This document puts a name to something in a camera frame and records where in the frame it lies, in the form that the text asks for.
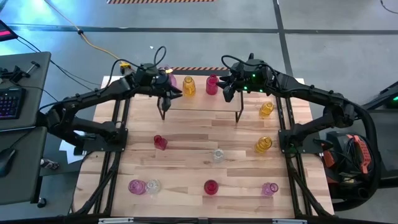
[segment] yellow cable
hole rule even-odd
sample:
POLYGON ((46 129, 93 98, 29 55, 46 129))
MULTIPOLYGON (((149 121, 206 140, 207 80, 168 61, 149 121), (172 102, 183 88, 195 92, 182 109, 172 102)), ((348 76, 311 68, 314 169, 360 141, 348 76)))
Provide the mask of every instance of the yellow cable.
MULTIPOLYGON (((68 19, 68 18, 67 18, 66 16, 64 16, 60 11, 58 11, 58 9, 56 9, 54 6, 52 6, 47 0, 44 0, 44 1, 45 1, 52 9, 54 9, 55 11, 57 11, 57 12, 58 12, 64 19, 66 19, 70 24, 72 24, 72 25, 76 28, 77 31, 80 30, 78 26, 76 26, 70 19, 68 19)), ((80 35, 83 37, 83 39, 85 40, 85 42, 86 42, 88 45, 94 47, 94 48, 97 49, 97 50, 100 50, 100 51, 102 51, 102 52, 105 52, 105 53, 109 54, 110 56, 116 58, 117 60, 120 59, 120 58, 117 57, 115 54, 112 54, 111 52, 109 52, 109 51, 107 51, 107 50, 105 50, 105 49, 102 49, 101 47, 97 47, 97 46, 95 46, 94 44, 90 43, 90 41, 88 41, 88 39, 87 39, 87 37, 86 37, 86 35, 85 35, 84 33, 82 33, 82 34, 80 34, 80 35)))

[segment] wooden tabletop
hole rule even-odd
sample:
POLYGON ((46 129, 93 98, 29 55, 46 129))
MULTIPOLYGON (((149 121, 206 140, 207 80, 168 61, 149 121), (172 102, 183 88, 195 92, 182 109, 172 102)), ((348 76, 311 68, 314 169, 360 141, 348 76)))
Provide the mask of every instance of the wooden tabletop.
MULTIPOLYGON (((178 85, 182 85, 183 76, 176 77, 178 85)), ((108 78, 104 77, 103 85, 108 78)), ((205 86, 207 77, 193 78, 197 88, 205 86)), ((212 100, 225 104, 220 95, 221 91, 212 100)), ((119 166, 112 217, 294 217, 285 158, 280 153, 277 137, 280 129, 277 112, 274 110, 267 119, 259 119, 258 115, 266 101, 276 107, 275 97, 244 93, 244 111, 238 124, 230 111, 169 110, 162 121, 156 101, 156 98, 136 96, 131 102, 127 122, 129 137, 119 166), (156 134, 168 140, 165 151, 155 149, 156 134), (272 138, 272 147, 265 154, 258 154, 254 145, 263 136, 272 138), (224 150, 225 161, 215 164, 212 152, 218 148, 224 150), (134 195, 127 189, 133 179, 158 179, 162 190, 157 195, 134 195), (219 183, 216 195, 209 196, 203 190, 209 179, 219 183), (261 196, 265 182, 278 184, 279 191, 273 197, 261 196)), ((113 101, 98 105, 94 121, 110 121, 113 105, 113 101)), ((312 120, 308 102, 292 98, 292 106, 296 122, 312 120)), ((285 119, 285 122, 289 128, 289 121, 285 119)), ((103 157, 103 152, 94 152, 83 163, 75 190, 75 209, 81 208, 97 187, 103 157)), ((303 154, 303 164, 308 188, 324 209, 333 213, 321 160, 303 154)), ((304 212, 299 190, 298 197, 304 212)))

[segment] black desk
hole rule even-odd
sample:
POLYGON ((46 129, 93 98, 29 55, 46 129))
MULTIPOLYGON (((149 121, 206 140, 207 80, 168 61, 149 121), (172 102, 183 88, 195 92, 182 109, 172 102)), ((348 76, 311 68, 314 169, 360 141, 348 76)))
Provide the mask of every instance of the black desk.
MULTIPOLYGON (((0 150, 9 147, 29 130, 0 133, 0 150)), ((0 205, 28 202, 38 198, 36 194, 47 129, 35 128, 14 147, 17 150, 10 173, 0 178, 0 205)))
MULTIPOLYGON (((43 89, 45 77, 50 63, 50 52, 5 55, 0 56, 0 67, 6 68, 9 71, 14 70, 17 65, 22 71, 28 71, 32 66, 31 61, 35 61, 40 65, 40 68, 34 68, 30 74, 30 78, 22 78, 18 84, 23 86, 34 86, 43 89)), ((0 88, 8 88, 14 86, 8 80, 3 80, 0 88)), ((37 110, 40 106, 43 91, 37 88, 26 88, 26 98, 24 106, 21 110, 19 119, 10 119, 0 121, 0 131, 16 128, 33 127, 36 124, 37 110)))

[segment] concrete floor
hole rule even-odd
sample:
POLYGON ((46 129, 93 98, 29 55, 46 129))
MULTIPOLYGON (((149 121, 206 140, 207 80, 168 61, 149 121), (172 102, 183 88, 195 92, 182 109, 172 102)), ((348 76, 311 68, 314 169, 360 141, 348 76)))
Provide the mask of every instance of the concrete floor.
MULTIPOLYGON (((333 89, 357 103, 367 102, 397 81, 397 35, 379 35, 372 30, 398 30, 398 15, 384 10, 377 0, 279 0, 285 29, 368 30, 368 35, 355 35, 354 32, 346 35, 286 34, 285 43, 272 31, 280 28, 273 0, 168 4, 106 4, 106 0, 52 2, 78 26, 236 29, 229 33, 216 29, 206 33, 188 29, 86 32, 96 45, 137 63, 152 61, 155 50, 150 46, 156 49, 166 45, 164 63, 176 67, 221 67, 223 54, 247 58, 254 52, 257 58, 282 72, 291 67, 293 75, 304 78, 306 84, 333 89), (284 61, 287 52, 290 65, 284 61)), ((398 2, 384 2, 398 11, 398 2)), ((0 12, 0 19, 11 25, 69 26, 42 0, 9 1, 0 12)), ((102 77, 109 74, 114 61, 109 55, 86 45, 76 32, 32 31, 30 28, 16 32, 40 50, 51 52, 52 60, 60 66, 95 83, 101 83, 102 77)), ((16 40, 0 43, 0 55, 26 52, 30 50, 16 40)), ((50 66, 45 89, 58 99, 86 91, 54 66, 50 66)), ((42 104, 50 102, 52 99, 44 94, 42 104)), ((322 114, 320 106, 311 105, 311 108, 314 118, 322 114)), ((89 108, 81 111, 79 117, 92 119, 93 112, 94 108, 89 108)), ((46 148, 57 150, 59 143, 59 139, 52 138, 46 148)), ((28 203, 0 206, 0 220, 65 215, 72 202, 76 180, 77 173, 44 178, 41 195, 49 201, 45 208, 38 209, 28 203)), ((378 190, 359 208, 337 215, 397 223, 396 210, 398 190, 388 189, 378 190)))

